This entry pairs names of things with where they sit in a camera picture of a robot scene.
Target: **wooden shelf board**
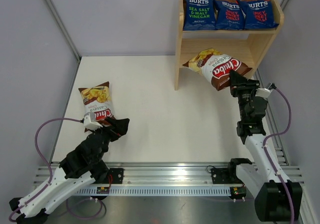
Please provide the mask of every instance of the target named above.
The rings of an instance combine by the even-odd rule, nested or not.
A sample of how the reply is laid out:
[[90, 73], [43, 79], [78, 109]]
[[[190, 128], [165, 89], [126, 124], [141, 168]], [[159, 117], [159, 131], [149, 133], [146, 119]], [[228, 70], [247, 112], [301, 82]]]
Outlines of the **wooden shelf board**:
[[180, 67], [199, 52], [215, 48], [218, 51], [239, 59], [248, 67], [255, 67], [250, 48], [245, 39], [195, 39], [183, 38], [181, 43]]
[[253, 33], [253, 34], [274, 34], [277, 32], [276, 28], [270, 28], [270, 29], [256, 29], [256, 30], [196, 30], [196, 31], [186, 31], [183, 30], [183, 33]]

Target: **red label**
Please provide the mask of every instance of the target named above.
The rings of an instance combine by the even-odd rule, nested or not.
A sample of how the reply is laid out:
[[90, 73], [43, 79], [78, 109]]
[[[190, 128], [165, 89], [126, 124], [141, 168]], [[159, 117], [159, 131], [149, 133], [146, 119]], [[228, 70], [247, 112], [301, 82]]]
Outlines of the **red label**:
[[223, 76], [229, 75], [231, 69], [236, 71], [240, 66], [241, 61], [231, 58], [228, 62], [222, 63], [215, 67], [212, 71], [212, 74], [216, 79], [220, 79]]
[[94, 112], [95, 119], [98, 120], [104, 120], [106, 117], [112, 117], [112, 113], [110, 109], [106, 109], [104, 111]]
[[253, 14], [254, 14], [254, 17], [256, 18], [256, 20], [259, 20], [261, 22], [266, 22], [267, 12], [265, 10], [264, 11], [254, 11]]

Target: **blue chip bag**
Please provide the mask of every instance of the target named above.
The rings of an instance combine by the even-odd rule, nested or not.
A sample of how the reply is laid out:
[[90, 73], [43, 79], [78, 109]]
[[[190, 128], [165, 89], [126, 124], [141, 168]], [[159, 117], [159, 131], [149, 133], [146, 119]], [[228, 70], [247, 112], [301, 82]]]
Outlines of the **blue chip bag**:
[[275, 28], [270, 0], [237, 0], [245, 13], [245, 29]]
[[214, 0], [218, 11], [216, 29], [244, 29], [245, 18], [237, 0]]
[[183, 30], [215, 30], [214, 0], [185, 0], [186, 12]]

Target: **wooden shelf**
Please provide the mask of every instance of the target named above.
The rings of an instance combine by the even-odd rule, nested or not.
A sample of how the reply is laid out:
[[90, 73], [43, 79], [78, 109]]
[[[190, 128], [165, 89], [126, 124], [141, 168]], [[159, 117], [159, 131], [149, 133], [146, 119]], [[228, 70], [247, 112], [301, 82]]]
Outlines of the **wooden shelf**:
[[[179, 73], [183, 68], [183, 64], [189, 59], [196, 56], [199, 52], [215, 48], [225, 54], [247, 64], [252, 68], [252, 71], [245, 76], [250, 78], [261, 63], [267, 50], [271, 46], [278, 32], [284, 24], [284, 13], [279, 5], [278, 0], [271, 0], [273, 16], [275, 22], [279, 24], [276, 28], [271, 29], [256, 29], [256, 30], [200, 30], [200, 31], [183, 31], [184, 24], [184, 0], [179, 0], [179, 25], [176, 38], [176, 64], [175, 64], [175, 82], [174, 89], [179, 86]], [[203, 34], [203, 33], [219, 33], [219, 34], [248, 34], [247, 39], [235, 38], [183, 38], [183, 34]]]
[[183, 33], [255, 33], [255, 34], [274, 34], [277, 32], [276, 28], [270, 28], [270, 29], [247, 29], [247, 30], [197, 30], [197, 31], [189, 31], [189, 30], [183, 30]]

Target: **white table surface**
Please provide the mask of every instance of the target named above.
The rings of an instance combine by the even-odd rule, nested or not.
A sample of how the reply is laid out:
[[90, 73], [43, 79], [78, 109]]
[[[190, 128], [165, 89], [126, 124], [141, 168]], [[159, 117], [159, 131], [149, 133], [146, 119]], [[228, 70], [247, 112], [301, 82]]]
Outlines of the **white table surface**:
[[[253, 161], [237, 136], [238, 100], [230, 90], [217, 92], [204, 77], [183, 69], [175, 91], [174, 63], [174, 56], [83, 57], [65, 117], [84, 116], [78, 88], [109, 81], [114, 115], [130, 118], [130, 124], [127, 135], [110, 143], [104, 161]], [[264, 128], [269, 134], [265, 120]], [[52, 161], [61, 161], [87, 134], [82, 124], [64, 121]]]

